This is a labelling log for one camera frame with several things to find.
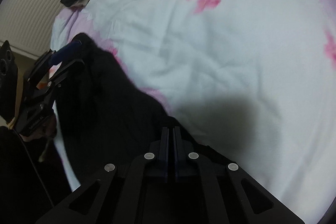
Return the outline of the black pants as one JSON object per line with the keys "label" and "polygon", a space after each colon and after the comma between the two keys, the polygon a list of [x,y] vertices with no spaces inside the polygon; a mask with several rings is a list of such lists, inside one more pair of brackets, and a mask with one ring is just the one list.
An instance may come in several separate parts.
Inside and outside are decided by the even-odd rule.
{"label": "black pants", "polygon": [[86,184],[107,164],[130,165],[178,121],[152,96],[128,79],[114,56],[86,34],[64,65],[68,74],[59,88],[56,108],[72,170]]}

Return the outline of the pink floral bed cover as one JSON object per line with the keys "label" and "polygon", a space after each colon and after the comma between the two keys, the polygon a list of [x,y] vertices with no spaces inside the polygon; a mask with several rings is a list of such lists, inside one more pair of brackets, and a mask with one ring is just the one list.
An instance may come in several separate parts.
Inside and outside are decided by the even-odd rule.
{"label": "pink floral bed cover", "polygon": [[335,0],[90,0],[62,9],[202,144],[306,223],[335,199]]}

